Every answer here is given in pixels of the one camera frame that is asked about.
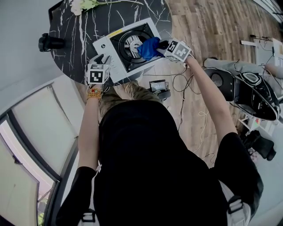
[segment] black sleeve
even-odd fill
[[[237,133],[227,134],[221,141],[214,168],[217,179],[226,184],[234,195],[251,207],[252,217],[258,209],[263,183]]]
[[[57,226],[78,225],[83,214],[88,212],[92,193],[92,178],[95,174],[94,169],[85,166],[76,170],[71,190],[57,214]]]

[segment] person's leg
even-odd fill
[[[119,97],[114,87],[110,87],[109,90],[104,93],[98,104],[101,118],[103,118],[106,112],[109,111],[112,107],[125,101],[127,100],[123,100]]]
[[[156,101],[161,103],[161,100],[157,95],[145,89],[144,87],[140,87],[137,81],[132,81],[124,84],[126,93],[131,97],[132,100],[148,100],[148,101]]]

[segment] wooden floor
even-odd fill
[[[208,57],[217,57],[220,60],[240,59],[255,63],[254,47],[240,45],[240,40],[250,41],[251,34],[281,40],[277,21],[252,0],[168,0],[167,3],[173,20],[172,36],[186,42],[193,49],[194,56],[201,65]],[[182,71],[183,68],[178,64],[166,61],[156,65],[147,74],[167,75]],[[140,85],[148,88],[149,81],[160,79],[169,82],[172,96],[164,105],[179,125],[182,93],[174,91],[173,76],[144,76]],[[182,90],[185,82],[181,76],[177,77],[174,87]],[[192,87],[195,92],[199,92],[195,81]],[[201,95],[194,94],[189,88],[186,89],[180,136],[191,151],[199,148],[200,135],[206,122],[205,116],[199,116],[200,111],[208,112]],[[240,111],[232,106],[230,111],[234,123],[239,125],[238,118],[242,117]],[[212,167],[218,144],[209,115],[202,140],[202,145],[195,153],[200,158],[211,154],[203,160]]]

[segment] black marble table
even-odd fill
[[[84,84],[89,60],[97,55],[93,42],[124,26],[151,17],[161,38],[172,34],[172,18],[165,0],[135,0],[133,2],[100,5],[75,16],[70,0],[65,0],[53,11],[49,35],[63,38],[65,47],[51,50],[56,65],[62,72]]]

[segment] person's left arm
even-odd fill
[[[88,211],[92,179],[96,175],[99,151],[98,99],[89,98],[79,133],[79,164],[71,190],[62,204],[56,225],[78,225]]]

